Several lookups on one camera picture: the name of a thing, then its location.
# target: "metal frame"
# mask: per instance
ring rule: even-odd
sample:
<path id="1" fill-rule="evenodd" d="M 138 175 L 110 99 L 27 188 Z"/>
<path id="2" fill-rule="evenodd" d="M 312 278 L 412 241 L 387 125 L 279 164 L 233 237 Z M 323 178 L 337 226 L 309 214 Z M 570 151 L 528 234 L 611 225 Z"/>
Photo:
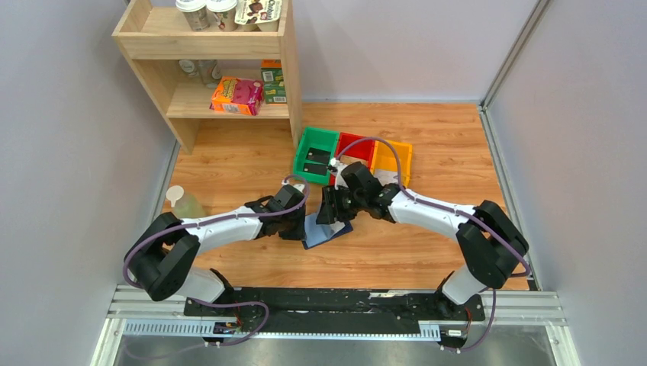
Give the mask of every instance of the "metal frame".
<path id="1" fill-rule="evenodd" d="M 409 293 L 432 293 L 433 291 L 398 290 L 393 296 Z M 485 318 L 492 311 L 492 292 L 481 295 Z M 214 322 L 235 322 L 230 316 L 184 316 L 185 297 L 173 295 L 164 301 L 153 302 L 145 291 L 127 285 L 117 286 L 108 309 L 105 324 L 98 341 L 92 366 L 113 365 L 122 336 L 187 336 L 208 335 Z M 543 326 L 552 342 L 558 366 L 578 364 L 572 346 L 566 318 L 557 293 L 548 291 L 498 291 L 497 309 L 494 318 L 497 326 Z M 474 324 L 485 325 L 487 320 Z M 425 341 L 439 339 L 441 326 L 461 326 L 463 322 L 421 321 L 420 333 L 411 335 L 343 335 L 331 333 L 275 333 L 260 332 L 262 339 L 343 339 L 372 341 Z"/>
<path id="2" fill-rule="evenodd" d="M 499 72 L 494 77 L 494 81 L 490 85 L 488 91 L 485 93 L 485 97 L 481 101 L 482 107 L 487 109 L 492 104 L 492 101 L 497 95 L 497 92 L 503 84 L 508 72 L 512 68 L 514 62 L 517 61 L 517 57 L 521 53 L 521 50 L 524 46 L 526 46 L 526 42 L 532 35 L 537 24 L 541 21 L 542 16 L 546 12 L 546 9 L 551 2 L 552 0 L 538 0 L 535 4 L 535 8 L 530 12 L 530 16 L 521 28 L 521 32 L 519 33 L 519 36 L 517 36 L 517 39 L 514 41 L 514 44 L 510 49 L 510 52 L 507 54 L 503 65 L 501 65 L 501 67 L 499 68 Z"/>
<path id="3" fill-rule="evenodd" d="M 496 133 L 491 127 L 488 108 L 550 3 L 551 0 L 537 1 L 532 14 L 523 26 L 523 29 L 479 107 L 481 122 L 491 150 L 494 167 L 499 182 L 501 183 L 507 212 L 511 220 L 522 232 L 523 223 L 517 211 L 517 198 L 507 178 L 506 164 L 498 149 L 499 143 Z M 170 182 L 178 153 L 179 144 L 175 143 L 155 209 L 151 214 L 151 220 L 162 209 L 165 190 Z M 433 291 L 393 291 L 394 296 L 410 292 L 429 293 Z M 492 310 L 492 292 L 486 291 L 481 296 L 487 319 Z M 124 335 L 204 336 L 204 330 L 209 329 L 215 321 L 235 321 L 233 317 L 226 316 L 200 318 L 184 316 L 184 303 L 185 298 L 178 295 L 171 296 L 164 301 L 153 302 L 142 290 L 124 285 L 117 286 L 91 365 L 113 365 L 121 343 L 121 337 Z M 497 326 L 543 326 L 550 339 L 553 357 L 557 366 L 578 366 L 580 364 L 565 315 L 562 311 L 562 306 L 555 292 L 498 291 L 495 324 Z M 432 341 L 438 335 L 439 327 L 448 325 L 462 325 L 462 323 L 420 322 L 420 334 L 416 335 L 340 335 L 329 333 L 260 332 L 257 338 Z"/>

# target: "folded cloth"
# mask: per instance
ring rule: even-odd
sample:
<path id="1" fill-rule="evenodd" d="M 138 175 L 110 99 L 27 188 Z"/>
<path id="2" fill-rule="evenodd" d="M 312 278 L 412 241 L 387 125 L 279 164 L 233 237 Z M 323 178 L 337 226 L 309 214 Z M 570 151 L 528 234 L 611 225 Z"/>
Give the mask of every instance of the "folded cloth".
<path id="1" fill-rule="evenodd" d="M 303 241 L 304 249 L 312 249 L 315 246 L 329 242 L 343 234 L 350 233 L 352 226 L 350 222 L 334 223 L 332 225 L 317 225 L 317 214 L 311 213 L 305 217 L 305 240 Z"/>

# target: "snack box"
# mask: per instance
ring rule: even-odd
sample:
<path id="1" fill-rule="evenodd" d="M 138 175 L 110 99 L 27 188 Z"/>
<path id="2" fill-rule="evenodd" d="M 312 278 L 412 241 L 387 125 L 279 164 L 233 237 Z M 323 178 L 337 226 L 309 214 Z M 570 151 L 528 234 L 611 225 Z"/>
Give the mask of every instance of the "snack box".
<path id="1" fill-rule="evenodd" d="M 260 80 L 224 76 L 211 97 L 214 110 L 256 116 L 263 100 Z"/>
<path id="2" fill-rule="evenodd" d="M 264 82 L 282 82 L 283 69 L 280 59 L 264 59 L 261 61 L 261 75 Z"/>
<path id="3" fill-rule="evenodd" d="M 288 103 L 283 82 L 266 82 L 263 86 L 263 94 L 265 95 L 266 104 Z"/>

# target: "yogurt cup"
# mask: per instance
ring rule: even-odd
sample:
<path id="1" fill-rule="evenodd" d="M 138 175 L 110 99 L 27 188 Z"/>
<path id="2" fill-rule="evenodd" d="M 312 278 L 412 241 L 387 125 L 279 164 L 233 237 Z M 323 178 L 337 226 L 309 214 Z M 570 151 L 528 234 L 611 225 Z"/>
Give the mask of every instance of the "yogurt cup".
<path id="1" fill-rule="evenodd" d="M 175 0 L 175 7 L 180 10 L 192 31 L 209 28 L 207 0 Z"/>
<path id="2" fill-rule="evenodd" d="M 207 0 L 207 9 L 216 16 L 216 24 L 221 31 L 231 32 L 238 28 L 238 24 L 236 24 L 237 5 L 238 0 Z"/>

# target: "white bottle cap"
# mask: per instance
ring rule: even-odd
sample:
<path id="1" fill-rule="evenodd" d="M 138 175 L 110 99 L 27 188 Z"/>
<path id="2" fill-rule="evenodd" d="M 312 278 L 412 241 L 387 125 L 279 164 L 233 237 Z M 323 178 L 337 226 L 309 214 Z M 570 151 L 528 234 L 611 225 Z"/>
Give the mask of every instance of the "white bottle cap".
<path id="1" fill-rule="evenodd" d="M 207 9 L 214 13 L 229 11 L 238 5 L 238 0 L 207 0 Z"/>
<path id="2" fill-rule="evenodd" d="M 175 203 L 184 196 L 184 188 L 179 185 L 174 185 L 166 190 L 166 199 L 171 201 L 171 207 L 175 207 Z"/>
<path id="3" fill-rule="evenodd" d="M 175 0 L 175 7 L 184 13 L 198 11 L 207 4 L 207 0 Z"/>

